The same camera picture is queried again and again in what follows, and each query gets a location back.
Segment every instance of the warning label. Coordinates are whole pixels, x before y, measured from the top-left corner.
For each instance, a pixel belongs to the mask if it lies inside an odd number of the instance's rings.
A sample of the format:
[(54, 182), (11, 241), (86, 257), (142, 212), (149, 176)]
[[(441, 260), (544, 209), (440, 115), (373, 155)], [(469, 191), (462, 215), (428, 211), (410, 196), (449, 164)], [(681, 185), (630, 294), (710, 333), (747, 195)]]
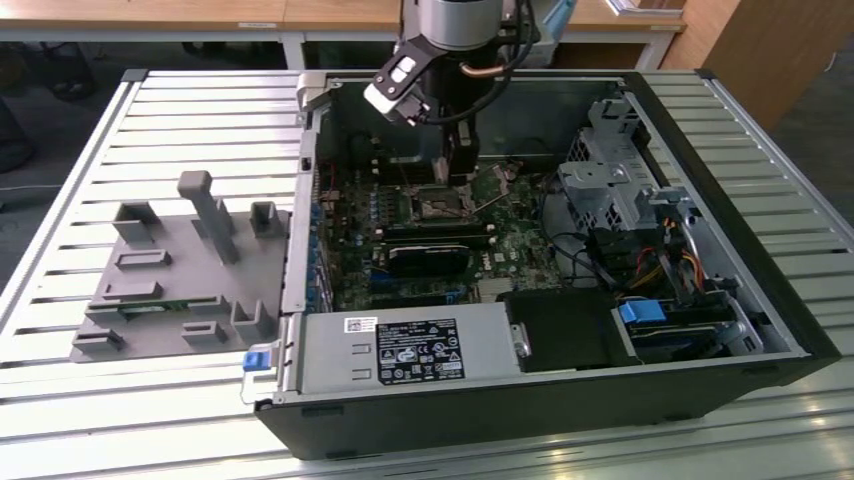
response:
[(384, 385), (466, 378), (457, 319), (377, 324)]

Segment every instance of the green circuit board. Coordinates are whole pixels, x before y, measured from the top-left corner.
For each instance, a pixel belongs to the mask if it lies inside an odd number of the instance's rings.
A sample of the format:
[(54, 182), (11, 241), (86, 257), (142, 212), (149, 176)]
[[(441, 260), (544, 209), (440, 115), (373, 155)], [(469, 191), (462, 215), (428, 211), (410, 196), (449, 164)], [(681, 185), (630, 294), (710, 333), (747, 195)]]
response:
[[(506, 167), (504, 162), (482, 164), (470, 185), (457, 189), (381, 186), (360, 173), (341, 193), (328, 195), (337, 198), (325, 205), (336, 311), (481, 303), (494, 301), (504, 291), (562, 285), (537, 219), (542, 176), (509, 180)], [(470, 223), (490, 224), (494, 230), (490, 245), (472, 249), (464, 273), (392, 277), (390, 247), (377, 237), (378, 229)]]

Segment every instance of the green motherboard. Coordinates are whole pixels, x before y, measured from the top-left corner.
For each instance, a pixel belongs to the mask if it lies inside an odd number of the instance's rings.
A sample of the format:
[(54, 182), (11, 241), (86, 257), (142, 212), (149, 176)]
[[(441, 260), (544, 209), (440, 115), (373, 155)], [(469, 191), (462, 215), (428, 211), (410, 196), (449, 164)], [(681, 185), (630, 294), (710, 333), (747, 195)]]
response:
[[(366, 171), (340, 178), (340, 188), (329, 185), (321, 194), (321, 233), (336, 311), (492, 302), (509, 291), (562, 285), (554, 251), (540, 231), (544, 175), (521, 175), (514, 167), (506, 161), (482, 163), (464, 187), (412, 185), (406, 174), (404, 185), (389, 185)], [(478, 232), (482, 242), (465, 248), (465, 269), (453, 275), (394, 275), (390, 255), (400, 245), (388, 234), (420, 228), (453, 232), (448, 238), (426, 238), (426, 245), (464, 244), (470, 238), (457, 230)], [(408, 246), (420, 248), (418, 239), (409, 240)]]

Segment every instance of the slotted metal platform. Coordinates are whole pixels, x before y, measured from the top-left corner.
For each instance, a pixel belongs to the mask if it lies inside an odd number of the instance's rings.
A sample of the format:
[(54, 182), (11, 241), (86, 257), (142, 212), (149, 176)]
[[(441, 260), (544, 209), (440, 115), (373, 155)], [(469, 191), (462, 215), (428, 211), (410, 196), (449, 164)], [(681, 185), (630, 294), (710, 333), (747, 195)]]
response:
[[(154, 199), (159, 215), (187, 214), (177, 180), (183, 170), (207, 169), (231, 211), (267, 199), (290, 208), (297, 78), (275, 71), (151, 72), (122, 83), (0, 297), (0, 478), (717, 480), (851, 473), (852, 229), (717, 82), (693, 72), (646, 78), (847, 355), (813, 376), (697, 421), (302, 462), (242, 403), (241, 353), (69, 363), (117, 239), (109, 222), (119, 201)], [(577, 408), (573, 399), (568, 408)]]

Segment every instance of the gray 3d-printed holder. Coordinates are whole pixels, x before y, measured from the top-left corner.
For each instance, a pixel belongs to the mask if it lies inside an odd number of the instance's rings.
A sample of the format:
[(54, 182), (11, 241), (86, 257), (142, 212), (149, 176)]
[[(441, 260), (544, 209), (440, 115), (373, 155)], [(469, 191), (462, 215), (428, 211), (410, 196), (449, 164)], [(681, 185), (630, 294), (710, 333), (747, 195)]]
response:
[(230, 214), (211, 182), (206, 171), (178, 182), (198, 217), (158, 217), (147, 202), (119, 207), (73, 361), (238, 351), (277, 338), (290, 215), (273, 202)]

